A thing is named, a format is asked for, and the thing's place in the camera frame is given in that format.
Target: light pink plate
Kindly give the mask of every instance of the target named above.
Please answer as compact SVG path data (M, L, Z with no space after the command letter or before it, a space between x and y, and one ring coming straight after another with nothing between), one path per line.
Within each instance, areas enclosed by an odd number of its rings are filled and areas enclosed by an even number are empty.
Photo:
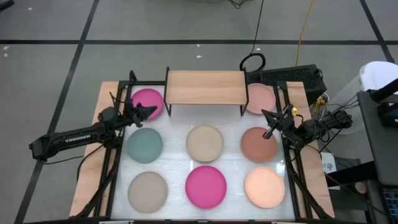
M197 167L187 177L185 193L189 201L197 207L214 208L225 198L225 177L212 166Z
M137 106L141 103L143 106L157 106L157 109L149 116L148 119L153 119L160 114L163 110L163 97L162 95L151 88L138 90L131 96L132 105Z
M272 111L274 109L275 94L268 86L261 83L252 83L248 85L248 92L248 111L262 114L261 110Z

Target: magenta plate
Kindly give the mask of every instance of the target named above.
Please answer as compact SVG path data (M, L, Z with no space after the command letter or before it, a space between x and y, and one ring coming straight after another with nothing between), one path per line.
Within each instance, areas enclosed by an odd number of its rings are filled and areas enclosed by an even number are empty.
M131 100L133 106L137 106L138 103L141 103L143 106L157 106L157 109L149 116L148 119L153 119L162 112L163 97L154 89L141 89L133 94Z
M212 166L197 167L187 177L185 193L189 201L197 207L214 208L225 198L225 177Z

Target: teal plate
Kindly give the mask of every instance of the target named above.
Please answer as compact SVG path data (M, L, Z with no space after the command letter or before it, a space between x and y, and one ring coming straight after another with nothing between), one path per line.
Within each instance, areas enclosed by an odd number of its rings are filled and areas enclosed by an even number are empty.
M163 150L160 134L152 128L140 128L127 140L127 153L139 163L150 163L157 159Z

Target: yellow cable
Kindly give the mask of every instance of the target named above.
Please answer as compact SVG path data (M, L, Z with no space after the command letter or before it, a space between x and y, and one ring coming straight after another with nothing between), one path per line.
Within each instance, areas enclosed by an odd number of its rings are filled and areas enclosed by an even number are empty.
M307 16L305 17L303 29L301 30L300 39L298 40L297 56L296 56L296 66L297 66L297 64L299 63L299 60L300 60L301 40L303 39L303 34L304 34L305 26L307 25L307 21L308 21L308 18L310 17L311 9L312 9L312 6L313 6L313 3L314 3L314 2L315 2L315 0L311 0L311 5L310 5L310 8L308 9Z

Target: wooden shelf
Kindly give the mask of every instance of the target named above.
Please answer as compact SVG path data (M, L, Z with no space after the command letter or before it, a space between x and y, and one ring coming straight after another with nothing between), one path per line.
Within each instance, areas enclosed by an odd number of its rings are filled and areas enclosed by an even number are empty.
M169 70L165 102L168 105L245 105L242 71Z

